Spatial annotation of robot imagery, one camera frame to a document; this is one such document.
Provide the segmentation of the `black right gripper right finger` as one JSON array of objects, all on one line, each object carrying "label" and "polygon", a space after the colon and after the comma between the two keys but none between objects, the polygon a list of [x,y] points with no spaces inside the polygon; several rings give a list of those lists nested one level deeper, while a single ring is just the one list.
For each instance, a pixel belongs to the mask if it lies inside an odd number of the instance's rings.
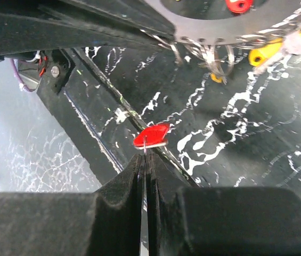
[{"label": "black right gripper right finger", "polygon": [[274,187],[190,186],[147,156],[150,255],[301,255],[301,199]]}]

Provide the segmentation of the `red key tag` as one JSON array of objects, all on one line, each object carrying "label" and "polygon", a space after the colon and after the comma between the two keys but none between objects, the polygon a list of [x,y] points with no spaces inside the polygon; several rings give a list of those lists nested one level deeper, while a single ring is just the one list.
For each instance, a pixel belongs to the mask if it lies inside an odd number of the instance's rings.
[{"label": "red key tag", "polygon": [[165,146],[168,144],[168,140],[166,139],[168,131],[168,123],[149,126],[135,137],[133,145],[137,149],[148,149]]}]

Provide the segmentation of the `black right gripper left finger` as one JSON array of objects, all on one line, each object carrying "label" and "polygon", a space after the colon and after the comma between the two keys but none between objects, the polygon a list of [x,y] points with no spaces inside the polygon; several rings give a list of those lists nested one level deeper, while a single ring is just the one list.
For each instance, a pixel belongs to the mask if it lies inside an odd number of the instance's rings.
[{"label": "black right gripper left finger", "polygon": [[93,193],[0,193],[0,255],[139,255],[143,162]]}]

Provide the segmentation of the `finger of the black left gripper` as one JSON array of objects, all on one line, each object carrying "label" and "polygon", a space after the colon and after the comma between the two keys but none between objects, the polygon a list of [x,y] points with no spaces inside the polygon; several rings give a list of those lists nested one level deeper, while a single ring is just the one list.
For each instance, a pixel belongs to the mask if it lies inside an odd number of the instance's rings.
[{"label": "finger of the black left gripper", "polygon": [[0,56],[85,46],[158,50],[174,33],[145,1],[0,1]]}]

